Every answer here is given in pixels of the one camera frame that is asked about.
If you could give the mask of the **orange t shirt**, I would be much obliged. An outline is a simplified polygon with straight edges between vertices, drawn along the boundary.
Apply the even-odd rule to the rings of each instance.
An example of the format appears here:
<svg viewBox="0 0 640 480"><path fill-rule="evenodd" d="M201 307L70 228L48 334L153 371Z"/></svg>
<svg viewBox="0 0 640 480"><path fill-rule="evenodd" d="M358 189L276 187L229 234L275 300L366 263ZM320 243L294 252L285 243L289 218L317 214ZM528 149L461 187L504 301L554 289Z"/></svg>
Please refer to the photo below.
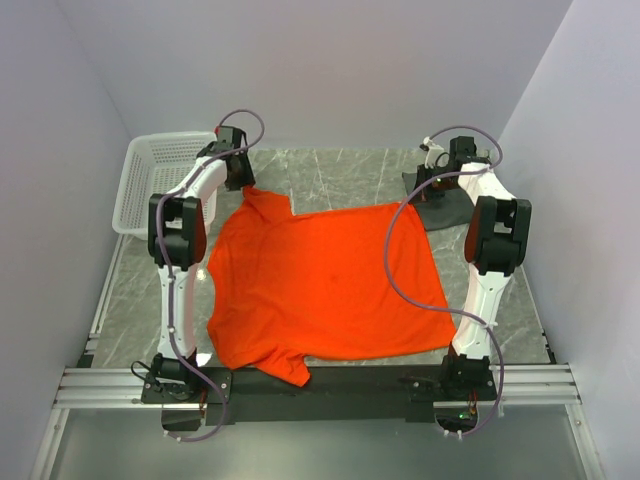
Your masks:
<svg viewBox="0 0 640 480"><path fill-rule="evenodd" d="M296 215L286 196L247 188L208 270L221 363L297 386L309 357L410 355L455 333L422 222L396 204Z"/></svg>

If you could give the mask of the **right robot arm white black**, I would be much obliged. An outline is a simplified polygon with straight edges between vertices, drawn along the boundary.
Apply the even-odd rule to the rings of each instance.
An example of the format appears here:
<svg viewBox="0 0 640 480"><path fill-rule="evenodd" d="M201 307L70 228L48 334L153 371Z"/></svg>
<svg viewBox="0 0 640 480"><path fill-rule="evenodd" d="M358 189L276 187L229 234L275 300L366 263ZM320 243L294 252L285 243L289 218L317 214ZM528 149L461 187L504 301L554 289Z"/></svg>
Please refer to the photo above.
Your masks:
<svg viewBox="0 0 640 480"><path fill-rule="evenodd" d="M444 148L430 137L420 149L412 203L435 204L462 192L472 210L464 243L468 289L460 325L441 365L438 390L447 400L494 400L490 354L498 352L494 327L503 293L525 258L531 202L511 194L494 173L495 162L478 152L471 136L458 136Z"/></svg>

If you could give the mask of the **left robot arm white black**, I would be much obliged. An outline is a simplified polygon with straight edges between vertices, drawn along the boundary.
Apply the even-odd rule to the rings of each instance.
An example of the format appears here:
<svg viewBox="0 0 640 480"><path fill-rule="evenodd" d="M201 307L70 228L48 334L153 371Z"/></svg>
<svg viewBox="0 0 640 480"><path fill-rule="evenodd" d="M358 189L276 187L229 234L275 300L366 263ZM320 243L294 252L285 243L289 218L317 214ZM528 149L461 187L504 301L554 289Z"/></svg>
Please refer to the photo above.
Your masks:
<svg viewBox="0 0 640 480"><path fill-rule="evenodd" d="M150 363L135 361L145 403L191 402L224 385L196 360L194 289L207 251L220 188L237 191L255 183L246 133L219 125L210 133L152 134L135 138L126 152L112 225L147 243L161 289L161 329Z"/></svg>

